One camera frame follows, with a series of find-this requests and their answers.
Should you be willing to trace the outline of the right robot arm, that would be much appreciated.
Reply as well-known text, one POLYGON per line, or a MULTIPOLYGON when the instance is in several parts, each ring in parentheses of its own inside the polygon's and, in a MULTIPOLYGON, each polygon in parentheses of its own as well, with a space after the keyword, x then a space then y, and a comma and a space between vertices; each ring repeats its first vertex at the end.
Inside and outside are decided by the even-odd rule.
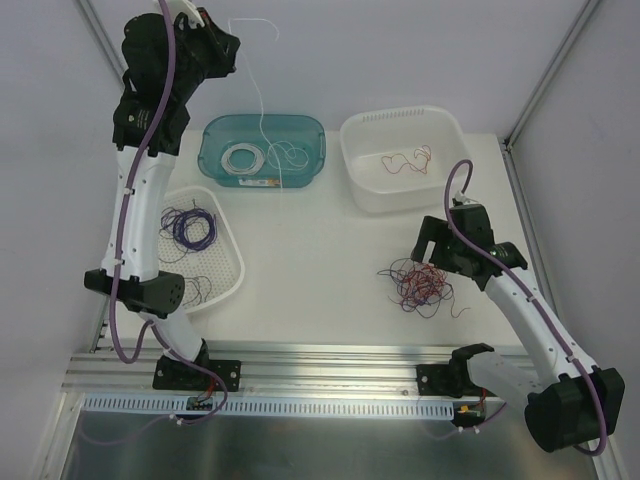
POLYGON ((456 202, 445 219, 425 217, 411 258, 471 279, 508 320, 535 369, 528 373, 477 343, 453 350, 445 364, 418 366, 419 387, 453 398, 485 389, 522 412, 542 450, 581 450, 595 440, 590 453, 601 454, 617 425, 624 380, 577 345, 518 248, 495 241, 485 207, 456 202))

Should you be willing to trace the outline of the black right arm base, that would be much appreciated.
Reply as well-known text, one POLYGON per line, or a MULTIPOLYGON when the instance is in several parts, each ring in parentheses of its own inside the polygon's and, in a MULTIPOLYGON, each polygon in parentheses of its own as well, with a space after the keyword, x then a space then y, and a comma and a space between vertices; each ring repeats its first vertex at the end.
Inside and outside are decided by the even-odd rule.
POLYGON ((453 350, 446 363, 416 365, 419 395, 439 395, 455 399, 481 396, 482 388, 471 381, 467 362, 476 355, 494 351, 493 347, 485 343, 477 343, 453 350))

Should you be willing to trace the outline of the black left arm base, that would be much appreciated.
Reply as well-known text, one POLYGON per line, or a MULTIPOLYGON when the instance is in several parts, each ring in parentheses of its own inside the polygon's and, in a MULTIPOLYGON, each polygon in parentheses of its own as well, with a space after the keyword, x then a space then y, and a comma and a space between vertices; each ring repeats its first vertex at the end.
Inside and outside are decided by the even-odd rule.
POLYGON ((242 362, 211 359, 206 351, 195 360, 197 368, 163 355, 156 363, 152 388, 166 391, 205 392, 211 386, 215 392, 237 392, 240 386, 242 362))

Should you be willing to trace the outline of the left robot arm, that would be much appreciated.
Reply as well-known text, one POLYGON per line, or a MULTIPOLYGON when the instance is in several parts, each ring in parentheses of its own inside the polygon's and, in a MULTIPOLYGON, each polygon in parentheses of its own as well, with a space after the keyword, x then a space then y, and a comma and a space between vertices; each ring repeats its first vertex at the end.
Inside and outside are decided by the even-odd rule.
POLYGON ((235 392, 241 364, 213 360, 182 305, 185 279, 159 267, 158 237, 169 178, 190 121, 187 103, 207 79, 235 70, 237 37, 220 29, 203 7, 161 1, 124 27, 124 90, 113 114, 117 193, 107 250, 99 268, 84 275, 86 289, 108 298, 113 347, 125 364, 141 348, 123 350, 117 308, 143 321, 163 353, 156 363, 157 390, 235 392))

